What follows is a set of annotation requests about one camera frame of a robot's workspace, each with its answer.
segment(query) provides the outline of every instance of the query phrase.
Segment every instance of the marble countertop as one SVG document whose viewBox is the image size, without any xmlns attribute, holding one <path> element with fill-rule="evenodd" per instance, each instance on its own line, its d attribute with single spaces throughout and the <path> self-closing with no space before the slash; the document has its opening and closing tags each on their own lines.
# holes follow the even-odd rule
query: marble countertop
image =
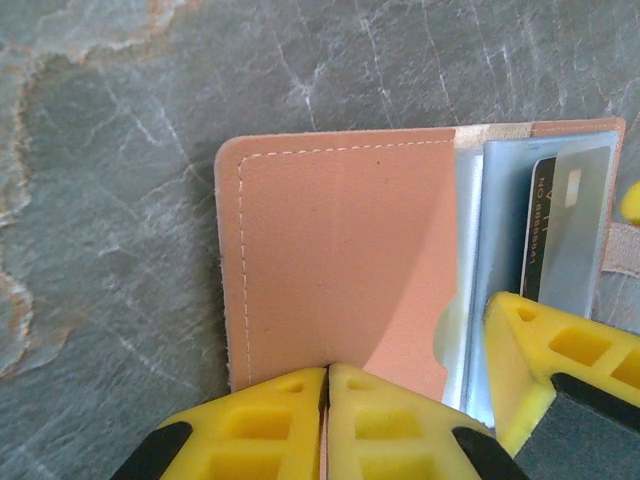
<svg viewBox="0 0 640 480">
<path fill-rule="evenodd" d="M 0 0 L 0 477 L 108 478 L 227 392 L 212 161 L 241 134 L 621 116 L 628 0 Z M 640 332 L 640 282 L 596 318 Z"/>
</svg>

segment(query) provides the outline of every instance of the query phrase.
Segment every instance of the card wallet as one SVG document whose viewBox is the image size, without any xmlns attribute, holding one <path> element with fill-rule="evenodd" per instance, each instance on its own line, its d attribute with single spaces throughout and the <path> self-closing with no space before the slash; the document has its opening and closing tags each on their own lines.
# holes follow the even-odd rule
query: card wallet
<svg viewBox="0 0 640 480">
<path fill-rule="evenodd" d="M 456 149 L 612 130 L 617 167 L 616 118 L 225 143 L 215 178 L 232 390 L 343 362 L 440 400 L 433 343 L 456 292 Z"/>
</svg>

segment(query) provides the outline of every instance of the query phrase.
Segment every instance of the stitched seam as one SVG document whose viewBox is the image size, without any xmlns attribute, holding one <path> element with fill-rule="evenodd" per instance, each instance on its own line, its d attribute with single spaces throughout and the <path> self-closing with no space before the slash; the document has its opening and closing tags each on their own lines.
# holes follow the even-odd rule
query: stitched seam
<svg viewBox="0 0 640 480">
<path fill-rule="evenodd" d="M 410 147 L 437 143 L 452 143 L 450 140 L 424 140 L 419 142 L 398 142 L 398 143 L 383 143 L 377 145 L 352 145 L 350 147 L 335 147 L 335 148 L 314 148 L 311 150 L 285 150 L 282 152 L 268 152 L 268 153 L 254 153 L 247 155 L 238 163 L 238 223 L 240 224 L 240 258 L 242 261 L 242 303 L 243 303 L 243 315 L 244 315 L 244 336 L 247 344 L 247 376 L 249 377 L 249 385 L 253 384 L 253 373 L 251 371 L 251 342 L 250 342 L 250 322 L 249 322 L 249 307 L 247 302 L 247 246 L 245 243 L 244 235 L 244 205 L 242 197 L 244 194 L 244 183 L 242 180 L 242 166 L 244 163 L 252 158 L 273 157 L 278 155 L 308 155 L 312 153 L 331 153 L 331 152 L 347 152 L 353 150 L 377 150 L 380 148 L 397 148 L 397 147 Z"/>
</svg>

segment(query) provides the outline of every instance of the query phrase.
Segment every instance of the black card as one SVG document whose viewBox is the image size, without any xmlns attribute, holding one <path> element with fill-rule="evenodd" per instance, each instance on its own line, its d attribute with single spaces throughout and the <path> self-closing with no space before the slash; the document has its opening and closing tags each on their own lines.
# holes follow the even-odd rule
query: black card
<svg viewBox="0 0 640 480">
<path fill-rule="evenodd" d="M 540 160 L 533 169 L 531 181 L 531 200 L 529 201 L 529 220 L 527 224 L 527 243 L 522 265 L 521 294 L 530 300 L 538 300 L 542 262 L 547 242 L 549 214 L 551 213 L 551 195 L 553 193 L 553 174 L 556 169 L 556 157 Z"/>
</svg>

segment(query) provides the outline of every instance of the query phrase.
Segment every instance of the leather strap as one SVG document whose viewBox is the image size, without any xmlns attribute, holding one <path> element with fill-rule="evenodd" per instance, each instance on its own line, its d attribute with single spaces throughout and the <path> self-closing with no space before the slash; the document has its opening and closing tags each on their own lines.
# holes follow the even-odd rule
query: leather strap
<svg viewBox="0 0 640 480">
<path fill-rule="evenodd" d="M 489 140 L 528 138 L 533 123 L 495 123 L 456 127 L 455 148 L 481 148 Z"/>
<path fill-rule="evenodd" d="M 640 279 L 640 227 L 611 224 L 602 271 L 623 273 Z"/>
</svg>

